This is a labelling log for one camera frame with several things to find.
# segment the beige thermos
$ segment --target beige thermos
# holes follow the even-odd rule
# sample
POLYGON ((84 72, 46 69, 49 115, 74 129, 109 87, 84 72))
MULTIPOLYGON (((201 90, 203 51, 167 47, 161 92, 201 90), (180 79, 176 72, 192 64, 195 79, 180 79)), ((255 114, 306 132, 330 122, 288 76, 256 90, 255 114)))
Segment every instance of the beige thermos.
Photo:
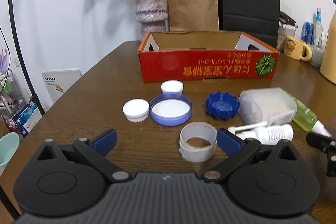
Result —
POLYGON ((336 11, 330 22, 320 73, 336 84, 336 11))

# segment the green bowl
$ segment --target green bowl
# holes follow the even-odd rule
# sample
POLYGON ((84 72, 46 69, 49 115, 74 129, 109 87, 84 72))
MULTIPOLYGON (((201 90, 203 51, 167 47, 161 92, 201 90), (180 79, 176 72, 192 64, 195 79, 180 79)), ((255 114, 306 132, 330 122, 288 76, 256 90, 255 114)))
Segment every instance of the green bowl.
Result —
POLYGON ((0 139, 0 167, 8 164, 19 146, 20 138, 15 132, 6 134, 0 139))

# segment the cardboard box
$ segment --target cardboard box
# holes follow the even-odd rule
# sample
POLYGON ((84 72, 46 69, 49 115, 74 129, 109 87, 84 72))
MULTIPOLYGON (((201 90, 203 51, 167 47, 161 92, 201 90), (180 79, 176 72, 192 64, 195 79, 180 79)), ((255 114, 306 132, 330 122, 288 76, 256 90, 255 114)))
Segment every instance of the cardboard box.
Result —
POLYGON ((144 82, 272 78, 279 51, 233 31, 149 33, 138 49, 144 82))

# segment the brown paper bag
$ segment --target brown paper bag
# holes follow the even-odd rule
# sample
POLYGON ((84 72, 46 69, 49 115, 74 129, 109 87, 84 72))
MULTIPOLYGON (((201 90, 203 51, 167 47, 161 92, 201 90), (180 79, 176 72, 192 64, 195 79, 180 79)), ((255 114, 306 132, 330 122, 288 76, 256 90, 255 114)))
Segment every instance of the brown paper bag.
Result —
POLYGON ((217 0, 168 0, 171 31, 218 31, 217 0))

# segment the mug handle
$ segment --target mug handle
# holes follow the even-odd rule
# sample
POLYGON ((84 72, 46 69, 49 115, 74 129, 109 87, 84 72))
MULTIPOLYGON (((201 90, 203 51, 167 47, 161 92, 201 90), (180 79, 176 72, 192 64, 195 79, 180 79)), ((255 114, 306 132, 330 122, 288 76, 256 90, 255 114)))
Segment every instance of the mug handle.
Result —
POLYGON ((311 48, 309 46, 304 45, 303 47, 306 49, 307 56, 305 56, 305 57, 301 56, 300 60, 302 60, 304 62, 307 62, 312 58, 313 52, 311 51, 311 48))

